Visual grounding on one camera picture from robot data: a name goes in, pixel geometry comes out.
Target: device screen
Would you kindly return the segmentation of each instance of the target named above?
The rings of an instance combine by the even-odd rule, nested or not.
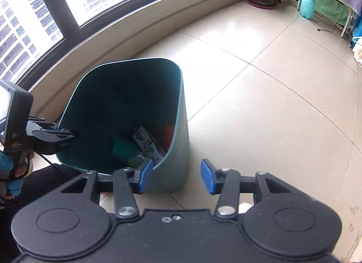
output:
[[[6,118],[9,111],[11,93],[0,86],[0,135],[4,136],[6,127]]]

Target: window frame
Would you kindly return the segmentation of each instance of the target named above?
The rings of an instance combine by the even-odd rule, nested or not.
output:
[[[79,43],[83,42],[102,28],[141,7],[157,0],[124,0],[105,9],[82,25],[78,25],[66,0],[44,0],[48,12],[63,34],[63,39],[40,56],[24,72],[16,84],[29,90],[53,65]]]

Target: trash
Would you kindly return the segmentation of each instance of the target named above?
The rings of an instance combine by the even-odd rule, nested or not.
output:
[[[114,142],[112,156],[124,167],[138,168],[144,160],[149,159],[136,144],[118,136],[113,136],[112,139]]]
[[[157,165],[166,154],[160,144],[158,144],[158,142],[143,126],[138,126],[135,129],[133,139],[146,156],[153,159],[154,165]]]
[[[174,130],[175,126],[166,126],[164,130],[165,141],[163,147],[166,149],[166,151],[168,151],[171,146]]]

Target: round black pad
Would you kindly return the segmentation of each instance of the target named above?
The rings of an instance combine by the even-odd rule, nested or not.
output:
[[[242,225],[257,246],[287,258],[332,252],[342,229],[331,208],[307,195],[296,198],[294,194],[263,197],[245,213]]]
[[[38,226],[46,232],[62,233],[77,227],[79,221],[78,214],[73,210],[51,209],[39,215]]]
[[[45,196],[14,216],[11,229],[22,251],[44,258],[74,256],[105,237],[108,213],[90,200],[76,198],[78,194],[70,195],[75,198]]]
[[[300,208],[282,209],[274,214],[274,221],[281,229],[289,232],[305,232],[317,222],[310,212]]]

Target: red object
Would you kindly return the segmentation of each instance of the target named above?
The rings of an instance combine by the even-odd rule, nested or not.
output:
[[[168,151],[168,149],[171,146],[172,143],[172,137],[173,137],[173,132],[175,130],[175,126],[167,126],[164,130],[165,133],[165,143],[163,145],[164,149],[166,151]]]

